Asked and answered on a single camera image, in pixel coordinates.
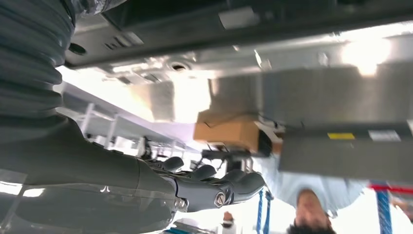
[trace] bright light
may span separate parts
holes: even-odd
[[[8,183],[0,181],[0,193],[19,195],[23,185],[18,183]],[[43,193],[44,189],[28,189],[24,191],[25,197],[37,197]]]
[[[387,39],[371,39],[350,42],[342,51],[344,63],[354,65],[362,76],[374,76],[377,65],[390,54],[391,44]]]

